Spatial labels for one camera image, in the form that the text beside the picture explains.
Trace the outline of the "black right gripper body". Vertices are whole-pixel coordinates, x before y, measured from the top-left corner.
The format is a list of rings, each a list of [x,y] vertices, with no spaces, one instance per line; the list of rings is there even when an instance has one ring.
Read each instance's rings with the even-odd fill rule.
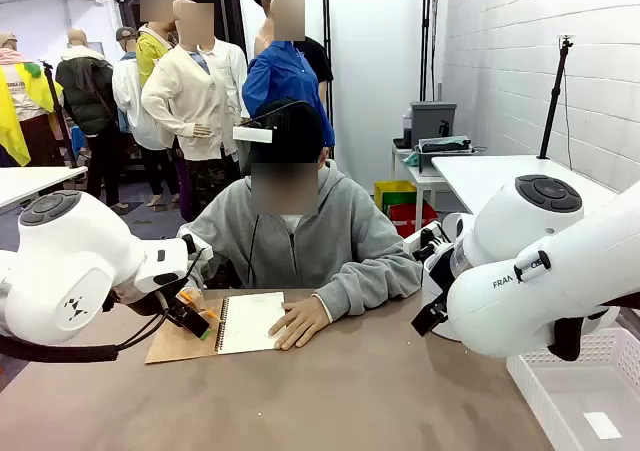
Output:
[[[424,263],[424,276],[422,280],[423,311],[427,315],[436,315],[446,312],[446,301],[449,289],[455,281],[451,270],[452,250],[443,254],[430,256]]]

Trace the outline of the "person's left hand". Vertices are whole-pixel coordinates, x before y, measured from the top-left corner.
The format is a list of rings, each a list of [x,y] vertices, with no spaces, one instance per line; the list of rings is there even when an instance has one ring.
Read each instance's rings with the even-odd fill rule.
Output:
[[[331,320],[325,306],[317,295],[282,305],[285,314],[269,330],[277,339],[274,348],[287,351],[305,346],[318,332],[326,328]]]

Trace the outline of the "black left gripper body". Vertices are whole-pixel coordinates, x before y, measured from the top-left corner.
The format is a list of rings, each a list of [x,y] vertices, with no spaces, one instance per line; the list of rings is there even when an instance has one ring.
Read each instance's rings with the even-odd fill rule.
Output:
[[[172,298],[168,302],[168,309],[168,319],[177,327],[191,333],[206,333],[209,330],[209,322],[179,299]]]

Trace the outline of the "person's right hand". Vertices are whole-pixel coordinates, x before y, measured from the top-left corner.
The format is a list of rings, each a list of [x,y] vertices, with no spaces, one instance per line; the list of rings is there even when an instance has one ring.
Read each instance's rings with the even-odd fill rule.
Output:
[[[177,298],[186,306],[196,311],[202,317],[207,317],[205,300],[199,288],[187,287],[183,288],[177,295]]]

